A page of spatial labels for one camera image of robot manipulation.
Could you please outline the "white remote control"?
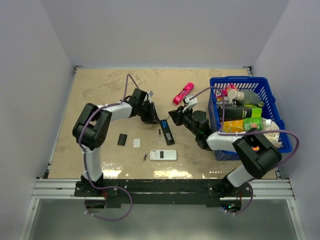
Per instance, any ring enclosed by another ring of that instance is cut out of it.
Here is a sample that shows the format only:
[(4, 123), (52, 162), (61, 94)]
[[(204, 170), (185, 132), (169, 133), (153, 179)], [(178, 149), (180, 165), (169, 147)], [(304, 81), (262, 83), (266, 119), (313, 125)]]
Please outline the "white remote control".
[(176, 161), (176, 150), (151, 150), (149, 152), (149, 159), (151, 161)]

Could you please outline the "white battery cover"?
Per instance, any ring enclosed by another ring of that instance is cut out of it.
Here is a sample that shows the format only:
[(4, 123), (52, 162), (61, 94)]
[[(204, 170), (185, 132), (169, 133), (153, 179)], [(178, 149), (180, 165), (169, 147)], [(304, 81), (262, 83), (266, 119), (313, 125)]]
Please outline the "white battery cover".
[(139, 138), (135, 138), (133, 140), (133, 147), (134, 148), (140, 148), (141, 147), (141, 140)]

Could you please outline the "black remote control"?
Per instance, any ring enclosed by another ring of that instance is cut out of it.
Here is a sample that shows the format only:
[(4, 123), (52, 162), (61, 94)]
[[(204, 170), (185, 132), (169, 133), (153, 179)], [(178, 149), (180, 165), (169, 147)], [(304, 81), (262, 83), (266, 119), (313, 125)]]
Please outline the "black remote control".
[(168, 126), (168, 128), (164, 129), (164, 128), (162, 127), (161, 121), (160, 121), (160, 125), (161, 125), (161, 129), (162, 129), (162, 132), (163, 132), (163, 135), (164, 135), (166, 144), (167, 144), (168, 146), (174, 145), (174, 144), (175, 144), (175, 141), (174, 141), (172, 132), (171, 132), (171, 130), (170, 130), (170, 127)]

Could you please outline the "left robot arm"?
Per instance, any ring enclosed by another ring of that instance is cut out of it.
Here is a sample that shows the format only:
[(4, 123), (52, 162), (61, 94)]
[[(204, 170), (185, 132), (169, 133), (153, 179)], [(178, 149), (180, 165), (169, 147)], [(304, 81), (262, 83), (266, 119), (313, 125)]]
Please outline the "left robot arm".
[(101, 182), (101, 146), (107, 138), (110, 123), (138, 116), (145, 124), (158, 124), (160, 119), (155, 103), (151, 100), (152, 96), (152, 91), (136, 88), (132, 95), (117, 103), (88, 103), (84, 106), (72, 129), (72, 135), (82, 149), (84, 171), (81, 182), (86, 184), (85, 189), (92, 196), (99, 196), (104, 190)]

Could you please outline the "black battery cover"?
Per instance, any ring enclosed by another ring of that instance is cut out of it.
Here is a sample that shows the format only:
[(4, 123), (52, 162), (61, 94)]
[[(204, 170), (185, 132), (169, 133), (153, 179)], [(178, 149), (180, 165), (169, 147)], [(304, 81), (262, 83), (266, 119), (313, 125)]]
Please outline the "black battery cover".
[(117, 145), (118, 146), (125, 146), (126, 145), (126, 141), (127, 141), (127, 137), (128, 137), (127, 134), (120, 133), (118, 141), (117, 141)]

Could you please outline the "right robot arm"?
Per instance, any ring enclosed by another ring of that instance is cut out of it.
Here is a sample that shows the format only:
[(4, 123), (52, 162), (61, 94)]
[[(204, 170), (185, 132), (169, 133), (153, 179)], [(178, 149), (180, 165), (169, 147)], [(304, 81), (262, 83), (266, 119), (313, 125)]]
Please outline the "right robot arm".
[(195, 136), (195, 141), (202, 150), (237, 153), (241, 165), (213, 187), (220, 194), (235, 196), (243, 184), (261, 179), (282, 160), (278, 149), (263, 134), (259, 134), (256, 128), (243, 135), (224, 135), (210, 128), (204, 111), (185, 110), (183, 106), (179, 106), (168, 114), (176, 126), (185, 126)]

